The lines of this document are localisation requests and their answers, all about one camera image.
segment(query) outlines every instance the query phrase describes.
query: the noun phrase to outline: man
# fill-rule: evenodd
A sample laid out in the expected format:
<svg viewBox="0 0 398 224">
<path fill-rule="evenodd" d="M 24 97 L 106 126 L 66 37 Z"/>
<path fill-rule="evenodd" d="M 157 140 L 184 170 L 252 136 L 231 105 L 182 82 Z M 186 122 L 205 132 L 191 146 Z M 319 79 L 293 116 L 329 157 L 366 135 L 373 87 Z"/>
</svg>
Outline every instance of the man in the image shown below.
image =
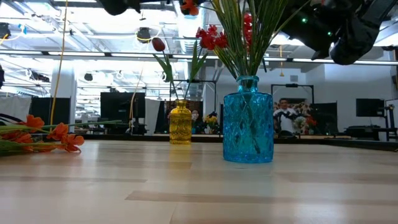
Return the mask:
<svg viewBox="0 0 398 224">
<path fill-rule="evenodd" d="M 295 110 L 289 108 L 287 99 L 279 100 L 280 109 L 274 112 L 274 119 L 279 125 L 279 131 L 288 131 L 294 133 L 293 120 L 297 117 Z"/>
</svg>

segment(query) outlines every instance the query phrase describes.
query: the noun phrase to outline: ceiling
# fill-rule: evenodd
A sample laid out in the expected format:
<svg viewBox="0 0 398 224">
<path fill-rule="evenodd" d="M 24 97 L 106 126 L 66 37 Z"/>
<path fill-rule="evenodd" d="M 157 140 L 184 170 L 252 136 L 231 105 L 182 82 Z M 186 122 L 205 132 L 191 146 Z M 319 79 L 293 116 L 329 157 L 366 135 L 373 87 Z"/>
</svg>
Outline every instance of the ceiling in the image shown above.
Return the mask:
<svg viewBox="0 0 398 224">
<path fill-rule="evenodd" d="M 67 23 L 65 33 L 65 50 L 72 52 L 134 52 L 155 53 L 151 44 L 142 44 L 137 40 L 137 31 L 140 27 L 148 27 L 152 37 L 160 37 L 167 43 L 167 52 L 171 54 L 191 54 L 193 41 L 198 27 L 209 24 L 220 25 L 213 12 L 200 9 L 198 17 L 184 16 L 178 10 L 178 1 L 174 5 L 165 5 L 164 2 L 152 2 L 142 5 L 142 14 L 129 9 L 118 16 L 109 15 L 98 7 L 92 0 L 70 0 L 67 9 Z M 62 0 L 26 0 L 2 1 L 0 6 L 0 22 L 9 23 L 11 41 L 4 41 L 0 49 L 4 50 L 34 50 L 39 52 L 59 52 L 62 49 L 62 34 L 65 15 L 65 2 Z M 395 9 L 391 21 L 383 26 L 383 39 L 398 33 L 396 27 Z M 300 41 L 287 40 L 279 35 L 269 48 L 270 57 L 298 57 L 310 58 L 313 50 L 303 46 Z M 382 55 L 382 50 L 375 47 L 363 59 L 375 60 Z M 53 78 L 53 66 L 57 57 L 16 57 L 15 55 L 0 55 L 0 64 L 6 71 L 6 84 L 40 84 L 40 86 L 5 86 L 0 95 L 25 94 L 34 96 L 48 96 L 49 83 L 43 83 L 29 78 L 31 72 L 39 73 L 50 80 Z M 156 61 L 149 58 L 137 60 L 108 60 L 68 58 L 74 60 L 75 65 L 82 72 L 77 74 L 78 103 L 83 110 L 99 107 L 101 91 L 109 91 L 108 86 L 118 87 L 120 91 L 134 91 L 135 86 L 148 86 L 147 96 L 163 99 L 169 95 L 169 84 L 162 80 L 162 68 Z M 175 78 L 186 80 L 188 73 L 187 60 L 173 61 Z M 215 66 L 214 60 L 206 66 Z M 285 63 L 285 68 L 302 68 L 305 63 Z M 279 62 L 269 62 L 268 68 L 279 68 Z M 88 82 L 84 75 L 90 73 L 93 81 Z M 206 75 L 198 75 L 204 80 Z M 178 83 L 181 88 L 178 93 L 183 95 L 186 83 Z M 192 86 L 189 96 L 201 100 L 203 84 Z M 85 106 L 89 101 L 90 108 Z"/>
</svg>

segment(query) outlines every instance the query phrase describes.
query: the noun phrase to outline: red tulip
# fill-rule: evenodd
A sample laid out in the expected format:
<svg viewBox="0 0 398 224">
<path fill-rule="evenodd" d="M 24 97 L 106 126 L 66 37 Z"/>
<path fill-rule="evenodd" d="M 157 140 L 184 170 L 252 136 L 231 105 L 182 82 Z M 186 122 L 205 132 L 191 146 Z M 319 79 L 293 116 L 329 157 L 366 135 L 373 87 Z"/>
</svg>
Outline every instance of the red tulip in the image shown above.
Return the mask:
<svg viewBox="0 0 398 224">
<path fill-rule="evenodd" d="M 163 41 L 158 37 L 152 39 L 152 45 L 154 46 L 157 52 L 162 52 L 164 51 L 164 49 L 166 49 L 166 46 L 164 45 Z"/>
</svg>

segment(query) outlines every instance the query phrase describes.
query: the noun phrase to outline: blue glass vase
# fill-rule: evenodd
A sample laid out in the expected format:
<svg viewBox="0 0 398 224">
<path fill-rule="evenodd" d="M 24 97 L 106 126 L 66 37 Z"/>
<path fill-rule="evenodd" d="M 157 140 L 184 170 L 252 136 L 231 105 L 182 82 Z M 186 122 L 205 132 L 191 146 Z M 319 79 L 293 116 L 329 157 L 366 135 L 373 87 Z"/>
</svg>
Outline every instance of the blue glass vase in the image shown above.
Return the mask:
<svg viewBox="0 0 398 224">
<path fill-rule="evenodd" d="M 238 92 L 224 97 L 224 159 L 263 163 L 274 157 L 272 95 L 259 93 L 258 77 L 240 76 Z"/>
</svg>

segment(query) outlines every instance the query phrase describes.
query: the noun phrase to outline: desk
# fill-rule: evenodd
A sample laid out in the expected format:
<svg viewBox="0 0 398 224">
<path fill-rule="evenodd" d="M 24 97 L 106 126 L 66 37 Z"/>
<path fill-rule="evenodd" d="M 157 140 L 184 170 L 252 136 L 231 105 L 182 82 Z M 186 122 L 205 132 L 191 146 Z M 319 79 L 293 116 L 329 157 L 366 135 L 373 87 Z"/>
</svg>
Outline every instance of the desk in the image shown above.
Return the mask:
<svg viewBox="0 0 398 224">
<path fill-rule="evenodd" d="M 288 144 L 237 164 L 221 143 L 81 150 L 0 158 L 1 223 L 398 223 L 393 152 Z"/>
</svg>

